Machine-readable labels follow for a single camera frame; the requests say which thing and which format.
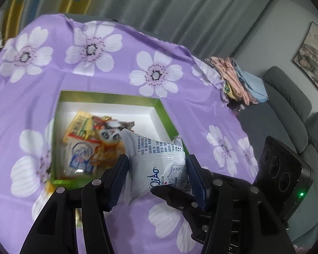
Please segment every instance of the framed painting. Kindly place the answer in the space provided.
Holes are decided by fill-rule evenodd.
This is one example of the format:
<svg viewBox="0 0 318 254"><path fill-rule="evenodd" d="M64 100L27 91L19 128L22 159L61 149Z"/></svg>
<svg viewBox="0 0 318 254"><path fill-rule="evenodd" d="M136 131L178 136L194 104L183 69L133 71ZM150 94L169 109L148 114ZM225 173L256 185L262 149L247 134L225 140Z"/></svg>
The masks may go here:
<svg viewBox="0 0 318 254"><path fill-rule="evenodd" d="M293 62L311 79L318 89L318 25L311 23L309 32Z"/></svg>

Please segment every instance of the purple tablecloth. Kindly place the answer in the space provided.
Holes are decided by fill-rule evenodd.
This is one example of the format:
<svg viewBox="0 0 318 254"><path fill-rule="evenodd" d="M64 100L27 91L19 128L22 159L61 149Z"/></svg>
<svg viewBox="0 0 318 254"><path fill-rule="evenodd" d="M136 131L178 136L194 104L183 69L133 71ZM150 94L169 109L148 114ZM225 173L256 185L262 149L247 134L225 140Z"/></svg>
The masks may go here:
<svg viewBox="0 0 318 254"><path fill-rule="evenodd" d="M191 154L252 182L257 162L221 98L215 70L183 46L108 22L44 15L0 53L0 242L19 253L49 198L54 111L61 90L160 97ZM151 193L106 217L117 254L200 253L182 213ZM82 234L78 236L84 253Z"/></svg>

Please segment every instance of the candy wrapper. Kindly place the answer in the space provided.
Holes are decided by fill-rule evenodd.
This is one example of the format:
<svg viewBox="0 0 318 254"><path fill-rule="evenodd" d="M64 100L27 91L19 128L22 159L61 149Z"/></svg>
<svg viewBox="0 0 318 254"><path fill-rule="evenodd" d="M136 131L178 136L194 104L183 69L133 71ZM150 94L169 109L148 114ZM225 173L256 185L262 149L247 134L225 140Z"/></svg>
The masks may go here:
<svg viewBox="0 0 318 254"><path fill-rule="evenodd" d="M129 130L122 130L130 170L126 177L124 203L129 205L136 198L159 185L172 185L184 190L187 185L185 153L180 138L175 143L155 141Z"/></svg>
<svg viewBox="0 0 318 254"><path fill-rule="evenodd" d="M134 122L79 111L62 139L66 144L65 177L101 175L105 169L113 167L125 153L120 132L133 126Z"/></svg>

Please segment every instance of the gray curtain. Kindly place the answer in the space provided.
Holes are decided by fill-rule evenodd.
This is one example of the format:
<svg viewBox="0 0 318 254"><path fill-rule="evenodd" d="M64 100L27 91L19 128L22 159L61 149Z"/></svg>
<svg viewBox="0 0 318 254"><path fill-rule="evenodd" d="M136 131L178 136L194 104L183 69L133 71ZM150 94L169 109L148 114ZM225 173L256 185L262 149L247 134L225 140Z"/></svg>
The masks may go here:
<svg viewBox="0 0 318 254"><path fill-rule="evenodd" d="M230 56L270 0L92 0L87 15L116 19L199 58ZM57 12L61 0L40 0L36 17Z"/></svg>

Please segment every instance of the circular lens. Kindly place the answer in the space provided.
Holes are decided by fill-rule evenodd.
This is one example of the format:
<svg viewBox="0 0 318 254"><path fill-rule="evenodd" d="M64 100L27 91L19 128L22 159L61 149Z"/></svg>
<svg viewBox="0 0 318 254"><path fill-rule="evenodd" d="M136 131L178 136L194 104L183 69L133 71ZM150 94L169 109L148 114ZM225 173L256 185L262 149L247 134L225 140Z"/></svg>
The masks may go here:
<svg viewBox="0 0 318 254"><path fill-rule="evenodd" d="M264 161L267 162L269 160L269 157L270 157L270 151L269 149L266 149L263 154Z"/></svg>
<svg viewBox="0 0 318 254"><path fill-rule="evenodd" d="M279 180L280 191L285 192L289 188L289 185L290 185L290 174L289 173L282 174Z"/></svg>
<svg viewBox="0 0 318 254"><path fill-rule="evenodd" d="M275 156L270 164L270 175L272 178L275 178L278 173L279 173L279 169L280 169L280 160Z"/></svg>

